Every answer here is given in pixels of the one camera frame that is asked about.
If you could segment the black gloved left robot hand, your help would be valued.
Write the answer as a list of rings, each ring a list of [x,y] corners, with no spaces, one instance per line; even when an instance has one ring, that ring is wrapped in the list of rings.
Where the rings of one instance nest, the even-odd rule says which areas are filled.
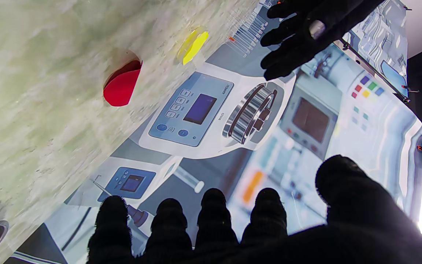
[[[279,47],[260,63],[264,78],[270,81],[288,76],[340,40],[381,3],[380,0],[285,0],[273,5],[267,17],[281,18],[282,22],[265,33],[260,44]]]

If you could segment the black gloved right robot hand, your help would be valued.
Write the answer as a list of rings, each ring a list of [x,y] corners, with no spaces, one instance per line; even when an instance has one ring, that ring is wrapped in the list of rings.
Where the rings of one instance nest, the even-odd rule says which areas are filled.
[[[127,207],[118,196],[100,206],[88,242],[88,264],[422,264],[422,234],[390,194],[350,158],[324,161],[315,188],[327,205],[326,223],[288,235],[276,190],[262,189],[242,239],[232,229],[224,194],[201,199],[195,245],[181,204],[163,200],[140,256],[131,252]]]

